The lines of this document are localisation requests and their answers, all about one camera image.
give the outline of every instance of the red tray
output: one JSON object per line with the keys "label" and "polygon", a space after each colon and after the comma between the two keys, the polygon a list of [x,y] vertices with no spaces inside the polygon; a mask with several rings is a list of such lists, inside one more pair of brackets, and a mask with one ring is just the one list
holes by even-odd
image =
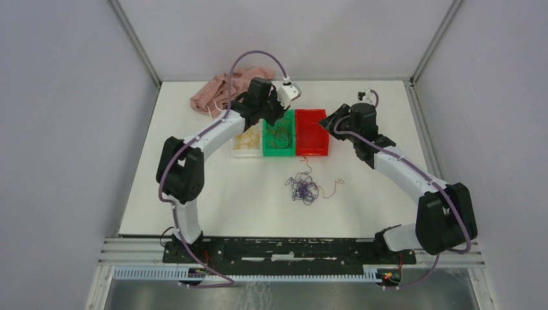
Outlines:
{"label": "red tray", "polygon": [[295,110],[295,133],[297,146],[295,155],[298,156],[327,156],[329,153],[329,133],[323,129],[318,121],[326,117],[325,110]]}

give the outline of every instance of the green tray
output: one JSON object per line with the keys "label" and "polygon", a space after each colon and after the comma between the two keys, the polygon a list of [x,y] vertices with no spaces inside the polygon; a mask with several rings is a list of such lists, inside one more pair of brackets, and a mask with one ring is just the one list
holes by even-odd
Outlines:
{"label": "green tray", "polygon": [[[277,136],[274,133],[281,126],[286,128]],[[295,155],[295,110],[288,110],[282,119],[274,124],[274,127],[262,122],[262,155],[263,156],[294,156]]]}

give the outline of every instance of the plastic container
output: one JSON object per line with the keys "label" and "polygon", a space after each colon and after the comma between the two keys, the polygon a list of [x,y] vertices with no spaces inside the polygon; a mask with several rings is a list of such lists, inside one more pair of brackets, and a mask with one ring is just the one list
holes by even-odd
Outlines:
{"label": "plastic container", "polygon": [[263,121],[262,154],[263,156],[295,155],[295,111],[288,110],[274,127]]}
{"label": "plastic container", "polygon": [[262,119],[243,134],[231,140],[230,153],[234,158],[262,157]]}
{"label": "plastic container", "polygon": [[296,155],[327,156],[329,154],[329,132],[318,124],[318,121],[326,116],[323,109],[295,110]]}

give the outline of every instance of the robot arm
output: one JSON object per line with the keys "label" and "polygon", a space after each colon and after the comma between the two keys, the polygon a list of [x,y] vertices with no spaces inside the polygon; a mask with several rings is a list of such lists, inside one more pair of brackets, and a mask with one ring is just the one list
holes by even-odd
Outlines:
{"label": "robot arm", "polygon": [[393,252],[423,248],[433,255],[464,243],[463,231],[440,189],[455,206],[470,239],[475,238],[478,231],[466,186],[448,184],[413,164],[395,142],[379,134],[376,117],[374,106],[356,103],[352,107],[342,105],[320,121],[334,138],[350,140],[360,160],[388,176],[418,206],[415,224],[390,227],[377,233],[375,239]]}
{"label": "robot arm", "polygon": [[184,139],[170,137],[163,145],[160,163],[156,172],[156,181],[160,183],[171,158],[186,144],[185,141],[195,141],[186,148],[178,161],[169,169],[163,193],[174,198],[176,217],[180,224],[182,235],[187,243],[194,243],[202,229],[198,222],[198,195],[204,188],[204,163],[214,151],[234,136],[245,132],[248,128],[264,119],[274,125],[283,117],[291,102],[300,97],[300,89],[289,80],[277,90],[270,81],[262,78],[251,80],[248,91],[239,95],[232,102],[231,111],[226,119],[219,116],[214,122],[218,126],[209,129],[207,126],[201,136],[194,133]]}

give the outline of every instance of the yellow string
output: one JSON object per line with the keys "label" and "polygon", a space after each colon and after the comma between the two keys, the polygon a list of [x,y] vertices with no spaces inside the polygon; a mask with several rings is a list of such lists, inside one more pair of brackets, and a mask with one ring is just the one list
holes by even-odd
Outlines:
{"label": "yellow string", "polygon": [[253,150],[258,149],[260,143],[260,134],[257,126],[252,126],[242,134],[236,136],[238,143],[234,146],[234,150]]}

